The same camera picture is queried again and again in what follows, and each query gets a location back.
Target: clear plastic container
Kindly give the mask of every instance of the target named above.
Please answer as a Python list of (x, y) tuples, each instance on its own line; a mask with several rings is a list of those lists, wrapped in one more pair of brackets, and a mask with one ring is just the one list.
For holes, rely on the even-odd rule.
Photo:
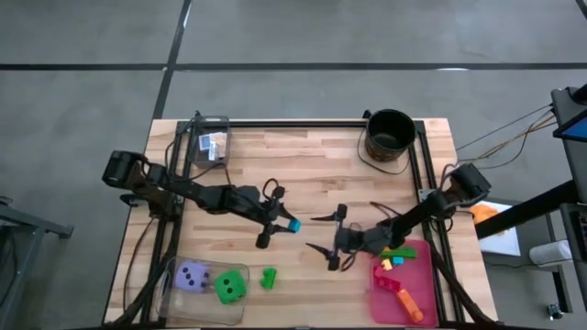
[[(221, 287), (215, 286), (215, 280), (227, 272), (232, 275), (237, 272), (246, 290), (249, 290), (249, 268), (246, 265), (182, 257), (171, 259), (161, 280), (157, 306), (159, 316), (237, 325), (244, 314), (247, 294), (239, 293), (233, 283), (222, 277), (219, 282)], [(232, 293), (230, 298), (236, 300), (222, 303), (216, 289), (228, 290)]]
[(397, 298), (395, 292), (380, 286), (374, 278), (374, 269), (381, 264), (379, 258), (373, 258), (369, 268), (371, 289), (369, 292), (369, 305), (373, 321), (383, 325), (408, 325), (434, 328), (438, 326), (437, 304), (434, 294), (434, 282), (432, 272), (436, 271), (432, 266), (430, 246), (423, 240), (407, 240), (404, 247), (412, 247), (417, 252), (417, 258), (404, 258), (404, 264), (394, 266), (385, 271), (388, 279), (401, 283), (401, 288), (406, 289), (420, 311), (424, 319), (414, 323)]
[[(226, 134), (224, 152), (218, 159), (210, 159), (209, 148), (201, 148), (201, 138), (215, 133)], [(199, 169), (207, 169), (217, 163), (228, 164), (230, 154), (230, 120), (225, 115), (199, 115), (194, 121), (194, 137), (190, 150), (192, 163)]]

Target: pink tray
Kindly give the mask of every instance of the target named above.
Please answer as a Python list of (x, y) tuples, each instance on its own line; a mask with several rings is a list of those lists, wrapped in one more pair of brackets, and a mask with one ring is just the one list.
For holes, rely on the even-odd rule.
[(418, 258), (404, 258), (404, 264), (385, 271), (384, 276), (400, 281), (402, 288), (410, 292), (415, 304), (424, 314), (424, 319), (415, 324), (407, 315), (395, 292), (379, 286), (373, 278), (375, 268), (381, 265), (379, 258), (373, 258), (370, 264), (371, 288), (369, 305), (371, 317), (382, 325), (410, 325), (421, 327), (437, 327), (438, 315), (434, 295), (434, 282), (432, 281), (432, 261), (430, 258), (430, 246), (423, 240), (408, 240), (404, 247), (412, 247), (418, 253)]

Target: cyan cube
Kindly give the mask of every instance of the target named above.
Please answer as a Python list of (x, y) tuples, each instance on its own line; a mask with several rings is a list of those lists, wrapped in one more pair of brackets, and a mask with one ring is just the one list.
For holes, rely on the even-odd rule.
[(394, 265), (403, 265), (404, 264), (404, 258), (402, 258), (402, 257), (393, 257), (392, 258), (392, 263)]
[(302, 222), (298, 219), (292, 219), (290, 220), (289, 225), (287, 226), (287, 229), (294, 231), (295, 233), (300, 231), (300, 227), (302, 226)]

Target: black bucket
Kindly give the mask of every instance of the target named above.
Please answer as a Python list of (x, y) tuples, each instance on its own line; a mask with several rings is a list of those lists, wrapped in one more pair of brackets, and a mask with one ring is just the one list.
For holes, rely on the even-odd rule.
[(412, 118), (403, 112), (384, 109), (374, 113), (367, 122), (365, 148), (374, 160), (395, 160), (415, 140)]

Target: yellow block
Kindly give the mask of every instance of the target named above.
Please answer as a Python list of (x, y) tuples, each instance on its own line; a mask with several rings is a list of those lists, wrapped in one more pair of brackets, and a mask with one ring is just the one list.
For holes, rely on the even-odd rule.
[(393, 268), (392, 262), (389, 259), (382, 261), (382, 267), (384, 270), (391, 270)]

